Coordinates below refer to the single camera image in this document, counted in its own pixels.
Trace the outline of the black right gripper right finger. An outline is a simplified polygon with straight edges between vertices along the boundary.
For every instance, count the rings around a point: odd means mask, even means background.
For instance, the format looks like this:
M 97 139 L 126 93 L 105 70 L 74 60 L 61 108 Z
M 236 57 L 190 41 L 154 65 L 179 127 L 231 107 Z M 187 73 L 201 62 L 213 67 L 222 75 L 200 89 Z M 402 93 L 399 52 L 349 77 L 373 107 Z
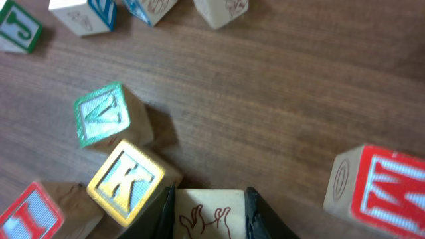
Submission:
M 299 239 L 254 187 L 245 190 L 246 239 Z

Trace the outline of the yellow letter K block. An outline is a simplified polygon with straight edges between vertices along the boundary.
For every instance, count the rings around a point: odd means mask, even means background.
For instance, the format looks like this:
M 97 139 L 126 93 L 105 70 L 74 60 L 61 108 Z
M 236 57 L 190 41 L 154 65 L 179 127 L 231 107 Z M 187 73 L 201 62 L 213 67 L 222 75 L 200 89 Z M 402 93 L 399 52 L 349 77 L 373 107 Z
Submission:
M 182 174 L 149 150 L 121 140 L 86 187 L 87 193 L 118 224 L 132 225 L 165 187 Z

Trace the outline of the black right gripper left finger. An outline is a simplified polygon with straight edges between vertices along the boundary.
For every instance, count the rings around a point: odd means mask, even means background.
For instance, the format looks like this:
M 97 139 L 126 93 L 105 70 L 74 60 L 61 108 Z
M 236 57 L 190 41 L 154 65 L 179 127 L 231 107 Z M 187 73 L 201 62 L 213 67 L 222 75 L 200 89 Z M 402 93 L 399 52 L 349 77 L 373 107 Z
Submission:
M 170 239 L 175 222 L 175 183 L 165 187 L 118 239 Z

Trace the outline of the wooden block hand drawing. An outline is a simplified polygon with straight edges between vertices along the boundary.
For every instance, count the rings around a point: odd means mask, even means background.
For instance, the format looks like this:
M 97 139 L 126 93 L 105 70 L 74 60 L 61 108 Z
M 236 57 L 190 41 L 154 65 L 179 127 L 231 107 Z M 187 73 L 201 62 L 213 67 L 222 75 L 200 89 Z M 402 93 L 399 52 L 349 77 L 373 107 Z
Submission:
M 235 189 L 178 189 L 174 239 L 245 239 L 245 194 Z

